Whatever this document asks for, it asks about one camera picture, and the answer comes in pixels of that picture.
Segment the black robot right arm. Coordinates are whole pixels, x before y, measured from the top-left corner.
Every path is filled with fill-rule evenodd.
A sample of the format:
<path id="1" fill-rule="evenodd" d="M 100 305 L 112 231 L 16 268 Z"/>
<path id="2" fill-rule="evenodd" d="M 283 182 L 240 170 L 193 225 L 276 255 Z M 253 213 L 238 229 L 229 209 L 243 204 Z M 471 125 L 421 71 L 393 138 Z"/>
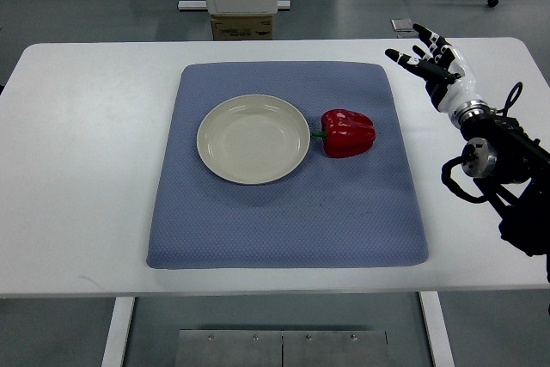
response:
<path id="1" fill-rule="evenodd" d="M 530 138 L 510 108 L 517 83 L 500 110 L 480 105 L 461 117 L 466 145 L 442 166 L 442 183 L 472 204 L 488 202 L 501 217 L 501 238 L 527 256 L 549 255 L 549 153 Z"/>

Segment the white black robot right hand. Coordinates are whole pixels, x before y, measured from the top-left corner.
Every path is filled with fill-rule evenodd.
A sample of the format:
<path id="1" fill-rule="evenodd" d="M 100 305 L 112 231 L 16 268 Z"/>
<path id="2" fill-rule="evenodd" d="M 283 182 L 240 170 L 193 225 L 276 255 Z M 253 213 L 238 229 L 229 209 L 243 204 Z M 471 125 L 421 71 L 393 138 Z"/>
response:
<path id="1" fill-rule="evenodd" d="M 429 28 L 417 23 L 412 28 L 427 49 L 414 46 L 412 56 L 387 49 L 385 55 L 425 82 L 431 104 L 439 113 L 446 113 L 455 127 L 488 112 L 488 105 L 477 93 L 477 79 L 460 51 Z"/>

